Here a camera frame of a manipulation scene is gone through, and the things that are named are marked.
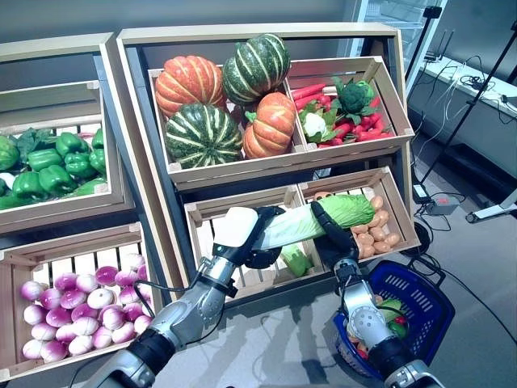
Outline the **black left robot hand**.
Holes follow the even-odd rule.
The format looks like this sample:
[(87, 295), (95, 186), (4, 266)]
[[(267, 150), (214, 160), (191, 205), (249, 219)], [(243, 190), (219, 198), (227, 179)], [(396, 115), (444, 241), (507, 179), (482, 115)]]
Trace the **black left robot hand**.
[(254, 248), (254, 244), (271, 220), (283, 213), (285, 210), (278, 206), (230, 208), (222, 218), (222, 227), (215, 234), (212, 255), (227, 259), (235, 267), (270, 267), (280, 256), (282, 248), (260, 250)]

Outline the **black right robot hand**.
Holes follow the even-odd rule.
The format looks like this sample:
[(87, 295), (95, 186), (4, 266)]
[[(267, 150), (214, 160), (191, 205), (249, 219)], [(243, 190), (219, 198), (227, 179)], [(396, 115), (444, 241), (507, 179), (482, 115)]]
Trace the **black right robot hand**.
[(313, 240), (321, 262), (333, 271), (335, 265), (343, 259), (359, 259), (359, 248), (352, 236), (352, 232), (343, 229), (320, 205), (318, 201), (310, 204), (311, 212), (324, 234)]

